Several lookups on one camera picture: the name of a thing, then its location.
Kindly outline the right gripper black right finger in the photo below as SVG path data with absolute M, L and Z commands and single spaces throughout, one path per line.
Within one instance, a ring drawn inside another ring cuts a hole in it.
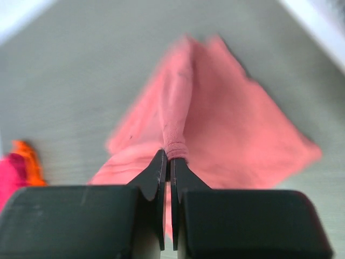
M 332 258 L 313 203 L 295 190 L 212 189 L 170 162 L 178 258 Z

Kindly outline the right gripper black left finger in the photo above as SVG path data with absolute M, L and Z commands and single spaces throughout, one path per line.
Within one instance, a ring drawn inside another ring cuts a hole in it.
M 167 156 L 126 185 L 26 187 L 1 212 L 1 258 L 160 258 Z

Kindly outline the salmon pink t-shirt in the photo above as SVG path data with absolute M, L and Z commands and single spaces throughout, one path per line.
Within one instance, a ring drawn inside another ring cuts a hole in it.
M 171 48 L 107 149 L 92 185 L 128 183 L 159 149 L 215 189 L 271 188 L 322 155 L 217 36 Z

